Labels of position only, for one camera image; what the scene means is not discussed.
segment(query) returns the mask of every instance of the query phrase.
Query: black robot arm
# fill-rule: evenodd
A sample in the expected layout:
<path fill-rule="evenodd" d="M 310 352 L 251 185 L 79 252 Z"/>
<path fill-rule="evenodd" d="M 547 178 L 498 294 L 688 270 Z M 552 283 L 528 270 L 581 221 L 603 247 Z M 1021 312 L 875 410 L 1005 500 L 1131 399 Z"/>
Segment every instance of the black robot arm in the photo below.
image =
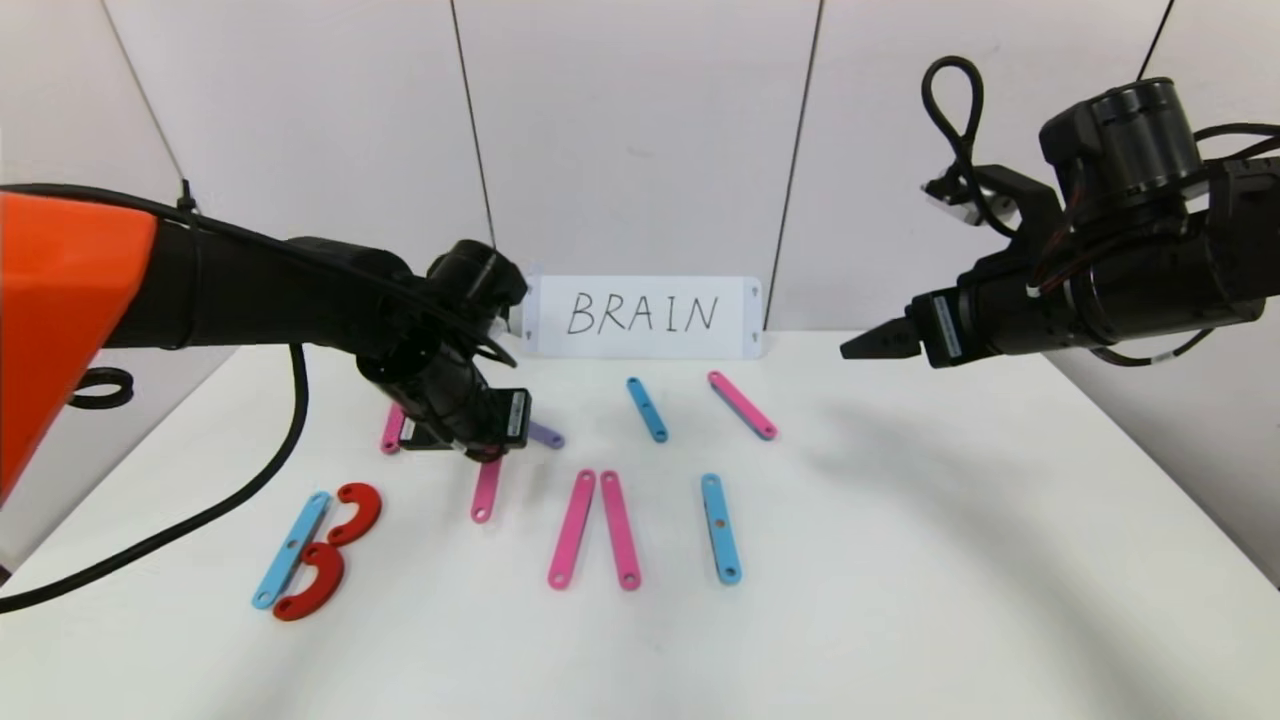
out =
<path fill-rule="evenodd" d="M 474 363 L 480 355 L 516 364 L 489 333 L 527 291 L 515 264 L 488 245 L 460 241 L 422 277 L 385 250 L 317 237 L 279 242 L 206 218 L 187 188 L 178 208 L 81 186 L 5 190 L 157 218 L 142 284 L 105 347 L 334 347 L 356 356 L 433 447 L 477 461 L 525 447 L 529 392 L 490 388 Z"/>
<path fill-rule="evenodd" d="M 945 58 L 925 76 L 927 108 L 941 67 L 965 69 L 980 92 L 972 63 Z M 1149 359 L 1107 346 L 1201 331 L 1166 354 L 1175 356 L 1212 328 L 1257 320 L 1266 297 L 1280 295 L 1280 159 L 1247 155 L 1280 142 L 1202 161 L 1196 141 L 1229 132 L 1280 136 L 1260 124 L 1192 133 L 1167 78 L 1080 102 L 1039 137 L 1065 209 L 1048 186 L 1000 165 L 974 168 L 972 137 L 952 142 L 956 164 L 925 192 L 952 208 L 973 206 L 975 224 L 991 224 L 1005 208 L 1016 208 L 1021 223 L 1005 250 L 979 259 L 955 287 L 914 297 L 904 318 L 846 342 L 841 354 L 909 357 L 923 345 L 934 368 L 947 368 L 1087 347 L 1116 364 L 1147 365 Z M 973 182 L 980 192 L 969 191 Z M 1208 210 L 1188 213 L 1187 200 L 1204 192 Z"/>

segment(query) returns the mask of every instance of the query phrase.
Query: white wall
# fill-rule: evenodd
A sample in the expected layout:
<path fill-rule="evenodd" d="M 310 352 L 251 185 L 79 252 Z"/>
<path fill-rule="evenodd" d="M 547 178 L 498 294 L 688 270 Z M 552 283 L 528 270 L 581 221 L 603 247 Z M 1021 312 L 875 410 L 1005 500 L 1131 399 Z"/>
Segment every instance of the white wall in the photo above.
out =
<path fill-rule="evenodd" d="M 1147 68 L 1174 79 L 1193 128 L 1280 122 L 1280 4 L 1178 0 Z M 1202 146 L 1204 156 L 1249 138 Z M 1133 355 L 1180 341 L 1121 346 Z M 1280 584 L 1280 302 L 1262 320 L 1213 333 L 1152 368 L 1105 365 L 1087 352 L 1053 363 L 1215 516 Z"/>
<path fill-rule="evenodd" d="M 210 215 L 384 247 L 420 272 L 489 240 L 448 3 L 106 5 Z"/>
<path fill-rule="evenodd" d="M 165 151 L 97 0 L 0 3 L 0 178 L 97 184 L 155 200 L 178 193 Z M 17 566 L 81 498 L 228 355 L 104 351 L 133 373 L 110 411 L 65 409 L 0 509 L 0 565 Z"/>
<path fill-rule="evenodd" d="M 498 249 L 771 279 L 817 0 L 457 0 Z"/>
<path fill-rule="evenodd" d="M 964 55 L 982 72 L 977 163 L 1053 183 L 1041 126 L 1132 82 L 1164 9 L 1165 0 L 827 3 L 768 327 L 878 325 L 1009 243 L 929 206 L 919 190 L 954 159 L 920 105 L 929 63 Z M 942 109 L 963 127 L 964 76 L 936 79 Z"/>

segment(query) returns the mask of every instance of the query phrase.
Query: plastic strip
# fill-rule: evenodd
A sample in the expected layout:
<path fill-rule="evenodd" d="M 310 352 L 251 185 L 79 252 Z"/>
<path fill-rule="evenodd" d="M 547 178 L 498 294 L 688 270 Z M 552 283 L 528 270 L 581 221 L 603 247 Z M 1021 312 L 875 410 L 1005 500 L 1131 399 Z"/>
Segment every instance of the plastic strip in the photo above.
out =
<path fill-rule="evenodd" d="M 332 498 L 333 496 L 324 491 L 307 498 L 307 503 L 302 506 L 302 512 L 298 514 L 298 519 L 293 521 L 293 528 L 284 538 L 280 551 L 275 553 L 275 560 L 268 568 L 266 577 L 262 578 L 262 583 L 257 585 L 257 591 L 253 593 L 253 607 L 259 610 L 271 607 L 275 603 L 275 598 L 280 597 L 284 588 L 289 585 L 289 578 L 298 569 L 298 559 L 302 556 L 302 548 L 316 534 L 316 528 L 320 527 L 320 520 L 324 519 L 324 512 L 329 509 L 329 500 Z"/>
<path fill-rule="evenodd" d="M 498 497 L 499 470 L 502 470 L 502 457 L 480 465 L 476 495 L 471 500 L 471 519 L 479 524 L 488 523 L 489 518 L 493 518 L 493 505 Z"/>
<path fill-rule="evenodd" d="M 751 428 L 751 432 L 758 434 L 760 439 L 771 441 L 778 437 L 778 428 L 760 413 L 751 401 L 746 398 L 745 395 L 739 392 L 733 383 L 728 382 L 728 378 L 723 375 L 719 370 L 712 370 L 707 373 L 707 379 L 712 383 L 712 389 L 716 395 L 721 396 L 721 400 L 728 404 L 737 413 L 737 416 L 746 423 L 746 427 Z"/>
<path fill-rule="evenodd" d="M 379 448 L 387 455 L 399 452 L 399 433 L 404 427 L 404 410 L 399 404 L 392 402 L 392 409 L 387 413 L 387 427 L 383 429 L 383 445 Z"/>
<path fill-rule="evenodd" d="M 564 512 L 564 525 L 552 556 L 552 569 L 547 582 L 552 588 L 562 591 L 568 587 L 577 562 L 577 548 L 582 544 L 582 530 L 586 529 L 586 514 L 591 509 L 591 496 L 595 493 L 595 473 L 582 470 L 573 483 L 573 493 L 568 497 L 568 510 Z"/>
<path fill-rule="evenodd" d="M 627 503 L 622 500 L 622 480 L 613 470 L 600 473 L 600 497 L 604 500 L 604 519 L 609 523 L 618 584 L 625 591 L 634 591 L 640 587 L 640 561 L 636 560 L 636 546 L 631 539 Z"/>
<path fill-rule="evenodd" d="M 532 420 L 529 421 L 529 439 L 540 442 L 552 450 L 564 447 L 564 436 Z"/>
<path fill-rule="evenodd" d="M 649 393 L 644 391 L 644 383 L 640 382 L 640 378 L 627 378 L 627 392 L 631 393 L 631 400 L 636 401 L 636 410 L 640 411 L 644 424 L 649 427 L 649 434 L 653 436 L 653 439 L 667 442 L 667 425 L 662 424 L 658 409 L 649 400 Z"/>
<path fill-rule="evenodd" d="M 707 529 L 712 536 L 716 573 L 726 585 L 736 585 L 742 579 L 742 565 L 737 559 L 737 546 L 733 544 L 733 525 L 728 521 L 724 488 L 719 475 L 713 473 L 703 475 L 703 509 L 707 511 Z"/>

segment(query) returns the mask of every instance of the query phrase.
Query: black cable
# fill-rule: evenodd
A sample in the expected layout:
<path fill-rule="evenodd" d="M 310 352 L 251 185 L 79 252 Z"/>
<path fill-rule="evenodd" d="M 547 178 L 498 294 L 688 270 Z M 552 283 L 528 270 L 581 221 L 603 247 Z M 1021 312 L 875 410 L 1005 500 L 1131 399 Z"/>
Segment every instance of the black cable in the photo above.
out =
<path fill-rule="evenodd" d="M 1201 128 L 1192 133 L 1196 142 L 1224 135 L 1261 135 L 1267 137 L 1280 136 L 1280 126 L 1271 123 L 1225 123 Z"/>
<path fill-rule="evenodd" d="M 119 368 L 90 368 L 84 370 L 76 389 L 115 386 L 115 392 L 108 395 L 72 395 L 67 405 L 79 410 L 114 410 L 133 400 L 133 375 Z"/>
<path fill-rule="evenodd" d="M 964 135 L 956 132 L 955 126 L 942 114 L 942 109 L 938 108 L 938 102 L 933 97 L 933 77 L 943 68 L 956 68 L 969 78 L 972 100 L 969 102 L 969 120 L 965 123 Z M 928 113 L 929 119 L 937 126 L 938 132 L 951 145 L 951 150 L 956 155 L 952 169 L 959 170 L 965 183 L 968 183 L 969 195 L 973 197 L 974 206 L 978 208 L 978 214 L 992 229 L 1005 237 L 1012 238 L 1014 231 L 992 213 L 991 206 L 987 205 L 987 199 L 982 195 L 982 186 L 978 184 L 978 178 L 973 172 L 973 143 L 978 136 L 978 122 L 982 119 L 983 97 L 982 73 L 978 72 L 978 67 L 957 55 L 947 55 L 946 58 L 934 60 L 929 65 L 929 69 L 924 70 L 924 78 L 920 81 L 920 100 L 924 102 L 924 111 Z"/>
<path fill-rule="evenodd" d="M 125 208 L 129 210 L 141 210 L 143 213 L 150 213 L 164 220 L 169 220 L 183 227 L 192 225 L 192 217 L 188 210 L 179 210 L 177 208 L 170 208 L 161 202 L 154 200 L 147 200 L 145 197 L 137 197 L 124 192 L 115 192 L 113 190 L 102 190 L 99 187 L 87 187 L 79 184 L 59 184 L 59 183 L 19 183 L 19 184 L 0 184 L 0 192 L 17 192 L 22 195 L 37 195 L 44 197 L 59 197 L 64 200 L 78 200 L 84 202 L 99 202 L 102 205 L 113 205 L 116 208 Z M 238 240 L 242 242 L 250 242 L 257 245 L 262 249 L 270 250 L 273 252 L 279 252 L 300 263 L 308 264 L 311 266 L 324 268 L 334 273 L 339 273 L 343 277 L 358 278 L 370 286 L 385 292 L 389 296 L 401 300 L 402 302 L 410 305 L 411 307 L 420 310 L 430 315 L 436 322 L 442 323 L 448 333 L 452 336 L 451 340 L 456 341 L 460 347 L 466 347 L 472 350 L 481 357 L 488 357 L 506 365 L 515 366 L 516 360 L 511 356 L 507 350 L 493 341 L 488 334 L 476 328 L 468 325 L 461 318 L 442 309 L 435 302 L 430 301 L 408 287 L 388 281 L 384 277 L 375 275 L 372 273 L 361 270 L 358 268 L 352 268 L 349 265 L 343 265 L 324 255 L 315 255 L 307 252 L 306 250 L 289 245 L 287 242 L 280 242 L 273 237 L 227 223 L 223 220 L 216 220 L 209 218 L 207 215 L 198 217 L 198 229 L 225 236 L 228 238 Z"/>
<path fill-rule="evenodd" d="M 1251 146 L 1245 147 L 1244 150 L 1240 150 L 1238 152 L 1231 152 L 1230 155 L 1228 155 L 1225 158 L 1220 158 L 1220 159 L 1221 160 L 1248 160 L 1249 158 L 1253 158 L 1254 155 L 1262 155 L 1263 152 L 1271 152 L 1272 150 L 1280 150 L 1280 136 L 1272 137 L 1270 140 L 1263 140 L 1262 142 L 1251 145 Z"/>
<path fill-rule="evenodd" d="M 1120 355 L 1119 352 L 1108 347 L 1094 347 L 1089 352 L 1092 352 L 1093 355 L 1096 355 L 1102 360 L 1106 360 L 1107 363 L 1111 363 L 1112 365 L 1120 365 L 1121 368 L 1146 368 L 1147 365 L 1155 365 L 1160 360 L 1167 360 L 1169 357 L 1180 357 L 1185 355 L 1190 348 L 1199 345 L 1199 342 L 1206 337 L 1208 337 L 1210 333 L 1212 332 L 1213 328 L 1203 329 L 1192 336 L 1192 338 L 1188 340 L 1187 342 L 1179 345 L 1171 352 L 1162 352 L 1160 355 L 1156 355 L 1155 357 L 1129 357 L 1126 355 Z"/>
<path fill-rule="evenodd" d="M 9 597 L 0 597 L 0 612 L 13 612 L 14 610 L 23 610 L 26 607 L 31 607 L 32 605 L 40 605 L 41 602 L 47 602 L 74 589 L 79 589 L 95 580 L 101 580 L 134 560 L 145 557 L 170 542 L 207 525 L 223 515 L 227 515 L 232 510 L 243 505 L 248 498 L 257 495 L 257 491 L 262 489 L 266 483 L 275 477 L 280 468 L 284 466 L 284 461 L 293 454 L 293 448 L 298 445 L 298 438 L 302 437 L 302 427 L 306 424 L 307 419 L 307 404 L 310 402 L 311 396 L 307 388 L 307 365 L 306 359 L 302 355 L 301 345 L 289 346 L 289 360 L 293 365 L 293 419 L 289 421 L 289 432 L 285 433 L 284 442 L 280 443 L 280 447 L 275 451 L 275 455 L 271 456 L 271 460 L 269 460 L 266 465 L 256 475 L 253 475 L 253 479 L 251 479 L 241 489 L 236 491 L 236 493 L 230 497 L 223 500 L 212 507 L 192 515 L 177 525 L 165 528 L 164 530 L 160 530 L 159 533 L 140 541 L 105 560 L 90 565 L 78 573 L 32 591 L 20 592 Z"/>

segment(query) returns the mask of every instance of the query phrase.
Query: white table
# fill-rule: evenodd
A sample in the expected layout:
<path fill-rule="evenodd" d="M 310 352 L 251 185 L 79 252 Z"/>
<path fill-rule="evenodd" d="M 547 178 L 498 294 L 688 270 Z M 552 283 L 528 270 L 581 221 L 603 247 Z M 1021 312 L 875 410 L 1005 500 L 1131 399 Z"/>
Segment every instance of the white table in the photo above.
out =
<path fill-rule="evenodd" d="M 1047 361 L 841 361 L 846 337 L 771 334 L 759 363 L 489 370 L 495 386 L 529 387 L 534 416 L 568 443 L 508 457 L 486 525 L 468 518 L 474 464 L 383 456 L 388 402 L 349 357 L 308 348 L 306 433 L 266 489 L 102 582 L 0 618 L 0 714 L 1280 715 L 1280 593 Z M 776 442 L 712 393 L 712 368 L 771 416 Z M 645 432 L 628 375 L 668 443 Z M 291 406 L 287 351 L 241 350 L 4 591 L 229 495 L 271 455 Z M 618 587 L 599 497 L 572 587 L 547 585 L 582 468 L 622 477 L 637 592 Z M 737 587 L 714 573 L 705 471 L 724 479 Z M 297 623 L 252 609 L 306 497 L 349 480 L 380 488 L 385 510 L 343 548 L 338 593 Z M 330 511 L 325 528 L 349 514 Z"/>

